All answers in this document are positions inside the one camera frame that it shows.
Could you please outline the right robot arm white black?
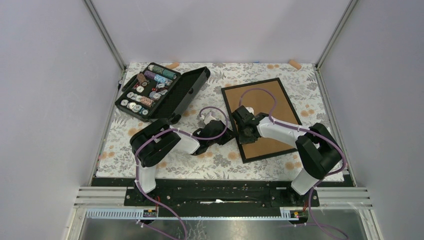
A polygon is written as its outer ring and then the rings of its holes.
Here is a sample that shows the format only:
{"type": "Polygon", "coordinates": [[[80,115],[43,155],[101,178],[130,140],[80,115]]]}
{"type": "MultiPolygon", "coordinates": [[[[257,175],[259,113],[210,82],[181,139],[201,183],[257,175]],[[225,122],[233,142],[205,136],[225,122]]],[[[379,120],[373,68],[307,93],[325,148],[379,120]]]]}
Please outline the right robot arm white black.
{"type": "Polygon", "coordinates": [[[287,201],[293,206],[301,205],[307,199],[309,190],[328,176],[340,161],[346,161],[343,151],[321,123],[306,128],[278,120],[266,113],[254,115],[243,105],[231,115],[237,125],[240,144],[252,144],[259,138],[267,138],[297,150],[303,169],[291,182],[286,193],[287,201]]]}

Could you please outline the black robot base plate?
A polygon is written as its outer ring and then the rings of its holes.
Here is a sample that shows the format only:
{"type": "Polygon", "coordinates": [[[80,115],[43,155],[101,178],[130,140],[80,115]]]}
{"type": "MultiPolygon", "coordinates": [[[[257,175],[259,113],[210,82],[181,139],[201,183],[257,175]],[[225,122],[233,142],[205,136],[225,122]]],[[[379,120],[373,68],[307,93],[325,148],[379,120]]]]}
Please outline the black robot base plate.
{"type": "Polygon", "coordinates": [[[126,207],[152,207],[159,217],[277,217],[279,208],[308,206],[289,181],[157,179],[145,197],[133,178],[97,178],[92,187],[123,188],[126,207]]]}

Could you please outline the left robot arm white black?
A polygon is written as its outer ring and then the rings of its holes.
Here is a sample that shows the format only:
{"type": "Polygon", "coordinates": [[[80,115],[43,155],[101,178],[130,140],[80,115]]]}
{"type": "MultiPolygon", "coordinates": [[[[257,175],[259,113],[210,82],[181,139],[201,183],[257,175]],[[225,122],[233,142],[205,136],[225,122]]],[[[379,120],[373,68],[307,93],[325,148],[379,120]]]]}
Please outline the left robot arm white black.
{"type": "Polygon", "coordinates": [[[207,152],[213,145],[225,145],[235,138],[228,127],[229,120],[219,120],[210,110],[200,114],[204,127],[193,133],[182,131],[161,118],[148,125],[131,137],[129,143],[135,158],[135,186],[138,188],[136,199],[144,206],[155,200],[156,165],[171,151],[182,151],[192,156],[207,152]]]}

